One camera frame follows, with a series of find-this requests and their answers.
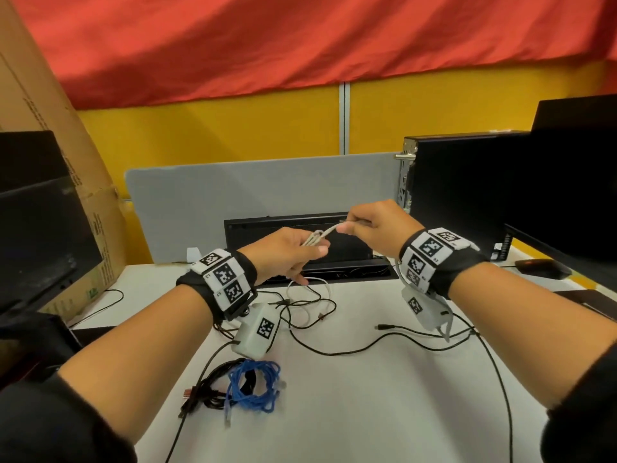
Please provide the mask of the black computer mouse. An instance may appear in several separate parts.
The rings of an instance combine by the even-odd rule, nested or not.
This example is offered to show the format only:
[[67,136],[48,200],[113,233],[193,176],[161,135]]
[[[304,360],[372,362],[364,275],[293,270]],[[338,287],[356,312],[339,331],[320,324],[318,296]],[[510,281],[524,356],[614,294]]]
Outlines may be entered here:
[[553,259],[517,260],[514,268],[522,275],[551,280],[564,280],[573,274],[570,268]]

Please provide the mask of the person's right forearm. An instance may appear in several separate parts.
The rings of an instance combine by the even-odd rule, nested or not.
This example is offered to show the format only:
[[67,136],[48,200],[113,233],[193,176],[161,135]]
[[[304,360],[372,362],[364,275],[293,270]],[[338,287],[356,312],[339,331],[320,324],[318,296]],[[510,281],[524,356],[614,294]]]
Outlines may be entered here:
[[459,274],[449,297],[547,409],[617,341],[616,322],[487,262]]

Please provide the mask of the black computer tower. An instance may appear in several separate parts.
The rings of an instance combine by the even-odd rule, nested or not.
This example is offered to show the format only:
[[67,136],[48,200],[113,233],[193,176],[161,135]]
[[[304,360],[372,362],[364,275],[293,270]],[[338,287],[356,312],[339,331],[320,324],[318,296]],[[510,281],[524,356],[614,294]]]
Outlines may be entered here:
[[474,242],[492,262],[508,257],[505,228],[515,152],[529,132],[491,131],[406,136],[397,204],[426,228],[448,228]]

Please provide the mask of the person's left forearm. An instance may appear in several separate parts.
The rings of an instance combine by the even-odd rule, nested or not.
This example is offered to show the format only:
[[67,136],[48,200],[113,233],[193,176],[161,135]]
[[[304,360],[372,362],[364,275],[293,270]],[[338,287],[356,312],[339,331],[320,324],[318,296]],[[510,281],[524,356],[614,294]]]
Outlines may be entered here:
[[136,444],[212,327],[202,296],[176,286],[81,350],[58,373],[117,435]]

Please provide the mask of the red curtain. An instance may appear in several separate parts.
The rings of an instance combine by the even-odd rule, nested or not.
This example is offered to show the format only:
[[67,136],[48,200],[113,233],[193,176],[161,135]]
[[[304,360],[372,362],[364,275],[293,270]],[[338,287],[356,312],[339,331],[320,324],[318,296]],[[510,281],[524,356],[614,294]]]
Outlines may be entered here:
[[617,61],[617,0],[9,0],[78,110]]

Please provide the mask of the grey desk divider panel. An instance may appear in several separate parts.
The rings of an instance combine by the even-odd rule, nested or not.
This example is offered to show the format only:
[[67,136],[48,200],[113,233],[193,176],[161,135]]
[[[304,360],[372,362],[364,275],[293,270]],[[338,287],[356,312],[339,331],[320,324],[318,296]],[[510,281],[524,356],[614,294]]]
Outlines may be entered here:
[[137,168],[128,193],[156,264],[185,262],[226,243],[224,221],[314,213],[395,199],[393,153]]

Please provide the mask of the black wristband with marker tags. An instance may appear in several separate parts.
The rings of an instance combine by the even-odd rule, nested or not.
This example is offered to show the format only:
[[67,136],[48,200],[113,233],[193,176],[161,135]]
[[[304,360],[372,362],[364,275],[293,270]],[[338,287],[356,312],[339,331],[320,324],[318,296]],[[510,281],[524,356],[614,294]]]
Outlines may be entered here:
[[257,298],[254,264],[237,250],[215,249],[192,263],[176,280],[176,286],[188,286],[206,302],[213,323],[220,325],[247,313]]
[[474,242],[443,227],[411,235],[399,259],[398,273],[405,284],[446,300],[451,299],[451,286],[461,273],[489,262]]

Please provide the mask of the person's right hand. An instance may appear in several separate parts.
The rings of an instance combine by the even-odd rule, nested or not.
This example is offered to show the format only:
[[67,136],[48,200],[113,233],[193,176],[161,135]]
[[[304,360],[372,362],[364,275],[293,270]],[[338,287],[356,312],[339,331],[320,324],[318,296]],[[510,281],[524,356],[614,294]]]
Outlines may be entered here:
[[383,256],[400,260],[400,254],[410,237],[424,230],[413,217],[393,200],[353,206],[347,220],[367,220],[365,234],[348,234],[364,241]]

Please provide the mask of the black sleeve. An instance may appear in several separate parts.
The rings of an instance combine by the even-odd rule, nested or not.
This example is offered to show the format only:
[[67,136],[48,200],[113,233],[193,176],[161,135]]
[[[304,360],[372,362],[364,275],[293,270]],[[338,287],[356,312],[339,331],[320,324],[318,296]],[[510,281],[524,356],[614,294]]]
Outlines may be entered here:
[[137,463],[137,456],[54,374],[0,391],[0,463]]
[[544,463],[617,463],[617,342],[549,411],[541,458]]

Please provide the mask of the grey partition post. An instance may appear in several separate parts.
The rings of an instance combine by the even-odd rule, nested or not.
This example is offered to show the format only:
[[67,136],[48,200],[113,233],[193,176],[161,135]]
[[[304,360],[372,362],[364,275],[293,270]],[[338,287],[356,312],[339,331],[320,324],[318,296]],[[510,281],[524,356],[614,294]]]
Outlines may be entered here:
[[350,154],[351,84],[340,83],[338,89],[339,154]]

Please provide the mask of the black monitor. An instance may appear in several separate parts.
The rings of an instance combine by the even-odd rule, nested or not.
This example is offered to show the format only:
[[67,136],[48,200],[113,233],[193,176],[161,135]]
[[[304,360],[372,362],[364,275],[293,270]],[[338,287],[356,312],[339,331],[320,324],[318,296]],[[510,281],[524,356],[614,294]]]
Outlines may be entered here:
[[0,132],[0,315],[42,308],[102,261],[54,134]]
[[539,102],[513,167],[508,232],[617,293],[617,94]]

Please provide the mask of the person's left hand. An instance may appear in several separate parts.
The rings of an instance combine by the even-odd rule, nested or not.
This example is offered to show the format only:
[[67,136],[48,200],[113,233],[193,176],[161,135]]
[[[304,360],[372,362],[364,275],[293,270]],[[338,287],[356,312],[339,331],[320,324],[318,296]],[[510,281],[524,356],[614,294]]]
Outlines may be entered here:
[[298,285],[307,286],[302,271],[308,262],[300,261],[300,246],[312,233],[297,228],[283,227],[238,250],[255,267],[255,286],[273,277],[286,277]]

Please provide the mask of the large cardboard box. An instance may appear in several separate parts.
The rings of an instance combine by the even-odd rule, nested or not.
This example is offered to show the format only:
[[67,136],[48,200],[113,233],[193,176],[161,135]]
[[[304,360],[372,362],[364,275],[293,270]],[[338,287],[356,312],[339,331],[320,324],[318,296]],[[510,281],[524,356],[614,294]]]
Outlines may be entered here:
[[10,0],[0,0],[0,132],[52,131],[103,261],[43,307],[69,322],[127,266],[126,221],[116,186],[68,97]]

